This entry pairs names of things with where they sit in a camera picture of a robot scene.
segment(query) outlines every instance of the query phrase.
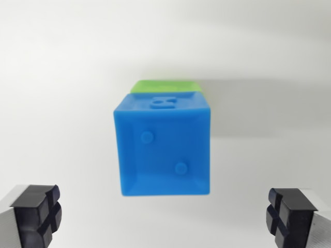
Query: blue plastic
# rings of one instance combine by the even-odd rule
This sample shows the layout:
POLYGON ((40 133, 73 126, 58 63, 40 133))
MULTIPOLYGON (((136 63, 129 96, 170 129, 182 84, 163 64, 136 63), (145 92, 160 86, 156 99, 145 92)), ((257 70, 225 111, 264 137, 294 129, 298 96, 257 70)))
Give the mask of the blue plastic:
POLYGON ((210 108, 200 92, 128 94, 114 118, 123 195, 209 194, 210 108))

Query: cube face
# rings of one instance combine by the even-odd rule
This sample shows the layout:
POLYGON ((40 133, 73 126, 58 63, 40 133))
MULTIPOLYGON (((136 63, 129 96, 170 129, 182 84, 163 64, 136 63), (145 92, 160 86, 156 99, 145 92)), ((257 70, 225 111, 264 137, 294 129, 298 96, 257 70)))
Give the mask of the cube face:
POLYGON ((140 80, 131 89, 131 93, 184 91, 201 91, 201 88, 196 82, 191 81, 140 80))
POLYGON ((200 92, 129 94, 114 117, 123 195, 209 193, 210 108, 200 92))

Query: black rubber pad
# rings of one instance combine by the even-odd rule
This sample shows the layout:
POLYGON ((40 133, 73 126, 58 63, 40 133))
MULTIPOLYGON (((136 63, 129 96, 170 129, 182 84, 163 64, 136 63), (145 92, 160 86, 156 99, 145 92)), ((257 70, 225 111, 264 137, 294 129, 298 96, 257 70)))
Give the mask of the black rubber pad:
POLYGON ((30 185, 12 204, 22 248, 47 248, 59 228, 58 186, 30 185))
POLYGON ((279 248, 305 248, 315 206, 299 189, 271 189, 267 227, 279 248))

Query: green plastic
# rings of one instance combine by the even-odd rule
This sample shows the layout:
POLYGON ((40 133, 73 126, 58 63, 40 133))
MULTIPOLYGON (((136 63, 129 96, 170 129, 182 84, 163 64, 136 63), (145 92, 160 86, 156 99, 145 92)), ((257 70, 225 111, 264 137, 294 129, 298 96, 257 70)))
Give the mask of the green plastic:
POLYGON ((140 80, 131 93, 202 91, 196 82, 140 80))

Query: plastic block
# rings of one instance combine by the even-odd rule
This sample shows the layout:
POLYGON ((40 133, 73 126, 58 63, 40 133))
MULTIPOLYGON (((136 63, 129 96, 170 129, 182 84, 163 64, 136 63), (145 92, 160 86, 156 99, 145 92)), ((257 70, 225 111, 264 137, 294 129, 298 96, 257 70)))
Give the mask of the plastic block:
POLYGON ((210 108, 200 92, 128 94, 114 118, 123 195, 209 193, 210 108))
POLYGON ((271 189, 267 227, 279 248, 305 248, 316 207, 299 189, 271 189))
POLYGON ((195 82, 188 81, 138 81, 131 90, 131 93, 147 92, 185 92, 185 91, 202 91, 200 86, 195 82))

